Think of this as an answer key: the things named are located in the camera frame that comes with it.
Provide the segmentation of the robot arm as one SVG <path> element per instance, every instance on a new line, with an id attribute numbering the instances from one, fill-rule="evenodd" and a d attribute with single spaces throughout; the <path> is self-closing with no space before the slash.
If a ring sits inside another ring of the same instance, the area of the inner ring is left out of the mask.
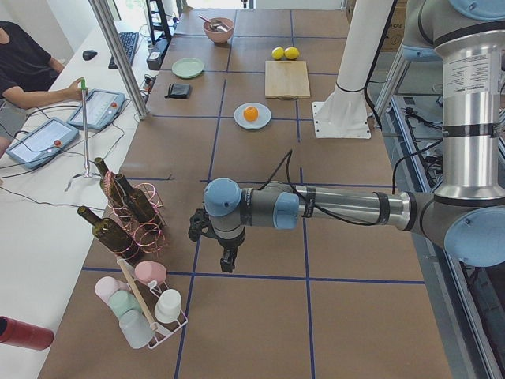
<path id="1" fill-rule="evenodd" d="M 403 54 L 443 64 L 442 119 L 432 127 L 442 149 L 442 180 L 430 193 L 344 189 L 271 182 L 241 188 L 228 178 L 204 190 L 204 218 L 189 233 L 214 238 L 232 272 L 247 227 L 292 229 L 301 218 L 327 217 L 359 226 L 392 225 L 424 236 L 473 267 L 504 260 L 504 190 L 498 182 L 501 1 L 410 1 Z"/>

